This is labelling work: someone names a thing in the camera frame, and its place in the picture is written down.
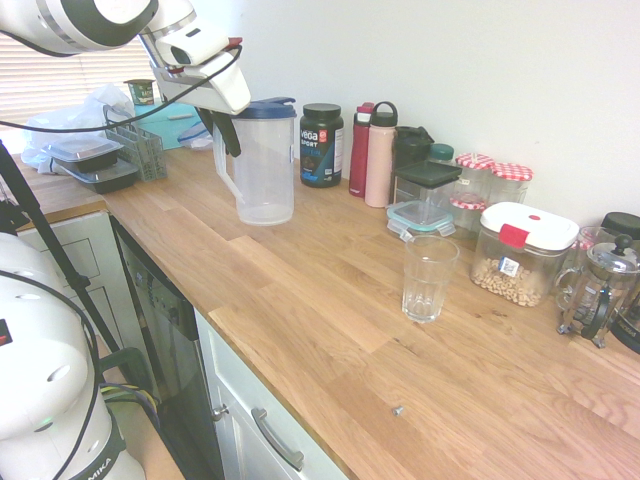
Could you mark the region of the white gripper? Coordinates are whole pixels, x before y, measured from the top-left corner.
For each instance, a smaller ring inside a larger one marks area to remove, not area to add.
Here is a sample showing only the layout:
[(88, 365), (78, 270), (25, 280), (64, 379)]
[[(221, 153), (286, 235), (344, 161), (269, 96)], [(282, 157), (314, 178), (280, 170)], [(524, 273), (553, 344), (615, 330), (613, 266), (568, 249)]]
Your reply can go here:
[(228, 153), (241, 154), (240, 141), (232, 117), (243, 111), (251, 94), (237, 60), (240, 51), (220, 52), (198, 66), (185, 66), (178, 74), (165, 68), (152, 68), (160, 92), (169, 100), (198, 107), (198, 115), (208, 132), (215, 127), (219, 114), (219, 130)]

